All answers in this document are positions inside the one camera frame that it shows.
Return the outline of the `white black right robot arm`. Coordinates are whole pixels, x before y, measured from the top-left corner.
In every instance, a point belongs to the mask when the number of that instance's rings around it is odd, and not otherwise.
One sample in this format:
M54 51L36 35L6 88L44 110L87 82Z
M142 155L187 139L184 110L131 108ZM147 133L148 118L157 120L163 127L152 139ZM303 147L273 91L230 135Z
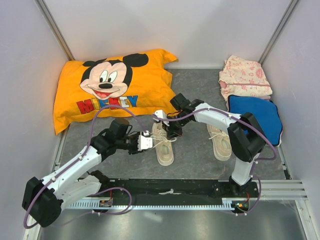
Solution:
M182 128L191 121L210 125L228 135L231 150L236 156L229 191L235 197L242 196L252 179L253 162L266 144L264 132L255 116L249 112L243 115L228 113L200 99L190 101L181 93L173 97L170 103L177 115L156 114L159 118L163 117L162 125L168 138L180 137Z

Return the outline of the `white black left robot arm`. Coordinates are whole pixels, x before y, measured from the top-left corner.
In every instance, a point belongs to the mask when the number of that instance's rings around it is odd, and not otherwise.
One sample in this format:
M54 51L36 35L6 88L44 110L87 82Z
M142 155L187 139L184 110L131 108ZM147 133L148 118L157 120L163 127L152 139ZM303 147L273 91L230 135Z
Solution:
M35 176L29 179L22 200L22 208L26 211L24 227L35 227L27 224L29 217L35 220L36 225L48 227L67 205L88 195L106 196L110 191L108 182L93 174L81 181L78 178L117 150L127 150L129 154L141 152L143 137L149 137L150 133L130 133L131 129L127 120L116 118L108 128L91 137L87 145L61 168L41 179Z

